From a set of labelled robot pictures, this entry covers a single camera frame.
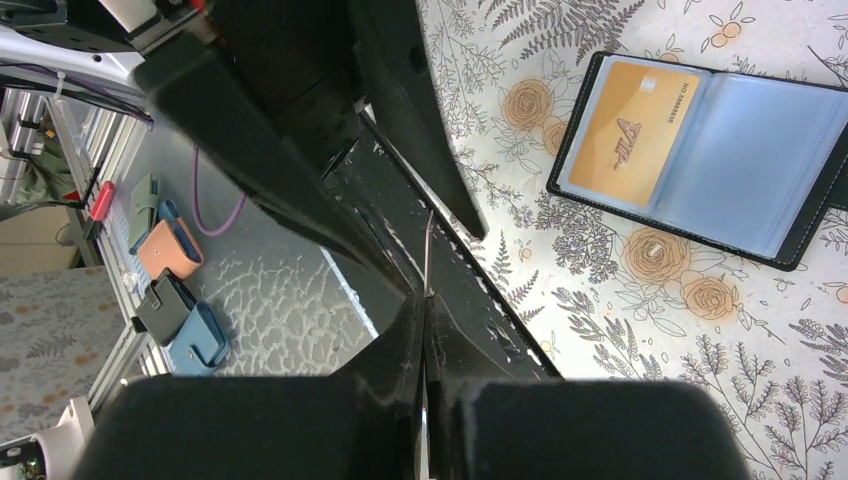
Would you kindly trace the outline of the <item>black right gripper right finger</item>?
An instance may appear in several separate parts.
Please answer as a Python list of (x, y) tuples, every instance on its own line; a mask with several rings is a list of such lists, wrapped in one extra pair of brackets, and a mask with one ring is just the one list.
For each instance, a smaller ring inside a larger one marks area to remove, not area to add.
[(719, 408), (677, 381), (511, 379), (425, 302), (429, 467), (436, 479), (744, 479)]

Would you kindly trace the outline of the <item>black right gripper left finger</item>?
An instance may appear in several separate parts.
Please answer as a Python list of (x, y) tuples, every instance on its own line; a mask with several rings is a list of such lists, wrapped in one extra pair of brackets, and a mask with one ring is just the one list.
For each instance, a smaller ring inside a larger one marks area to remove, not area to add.
[(327, 376), (185, 377), (131, 384), (77, 479), (417, 479), (424, 298)]

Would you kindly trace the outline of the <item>orange credit card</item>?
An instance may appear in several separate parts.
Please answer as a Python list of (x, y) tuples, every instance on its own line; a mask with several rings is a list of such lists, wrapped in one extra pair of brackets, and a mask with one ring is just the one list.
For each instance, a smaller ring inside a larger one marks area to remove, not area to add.
[(613, 202), (649, 205), (702, 76), (609, 59), (606, 77), (567, 175), (570, 186)]

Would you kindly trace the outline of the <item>black leather card holder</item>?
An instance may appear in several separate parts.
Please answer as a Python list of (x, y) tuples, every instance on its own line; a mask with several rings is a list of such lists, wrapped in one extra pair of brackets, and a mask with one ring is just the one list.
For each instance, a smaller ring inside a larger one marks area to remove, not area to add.
[[(702, 86), (648, 206), (570, 186), (567, 175), (609, 59), (693, 70)], [(547, 182), (550, 193), (782, 271), (797, 268), (825, 214), (847, 206), (844, 89), (599, 51)]]

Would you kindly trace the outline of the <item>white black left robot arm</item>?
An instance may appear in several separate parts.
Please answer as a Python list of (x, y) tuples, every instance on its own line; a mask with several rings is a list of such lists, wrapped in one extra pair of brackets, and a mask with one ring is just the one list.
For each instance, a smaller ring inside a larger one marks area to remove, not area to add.
[(405, 283), (327, 177), (371, 130), (474, 237), (488, 229), (457, 168), (413, 1), (5, 1), (26, 38), (135, 52), (142, 97), (292, 232)]

